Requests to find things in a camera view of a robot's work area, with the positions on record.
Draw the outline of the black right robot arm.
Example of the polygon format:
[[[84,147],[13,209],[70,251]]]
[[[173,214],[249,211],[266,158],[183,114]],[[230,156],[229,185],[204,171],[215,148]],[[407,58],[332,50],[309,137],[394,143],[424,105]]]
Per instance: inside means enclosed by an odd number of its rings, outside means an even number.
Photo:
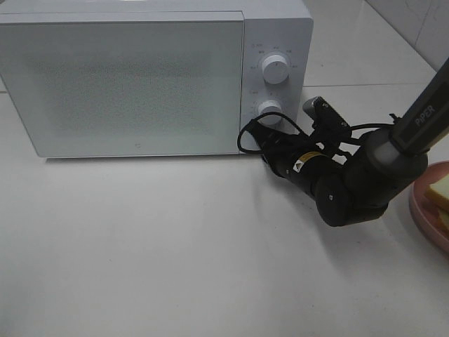
[[[428,151],[448,134],[448,66],[441,66],[402,117],[391,124],[359,124],[358,138],[322,97],[308,100],[303,110],[313,121],[311,134],[277,131],[259,117],[243,131],[276,176],[315,201],[327,225],[374,220],[425,172]]]

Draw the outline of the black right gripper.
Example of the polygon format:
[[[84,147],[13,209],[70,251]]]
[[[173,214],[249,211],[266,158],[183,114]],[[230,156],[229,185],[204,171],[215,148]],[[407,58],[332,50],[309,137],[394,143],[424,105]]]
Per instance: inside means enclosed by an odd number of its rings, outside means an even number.
[[[269,128],[258,121],[249,123],[249,134],[254,138],[262,158],[271,169],[276,168],[278,158],[286,156],[297,148],[296,135]]]

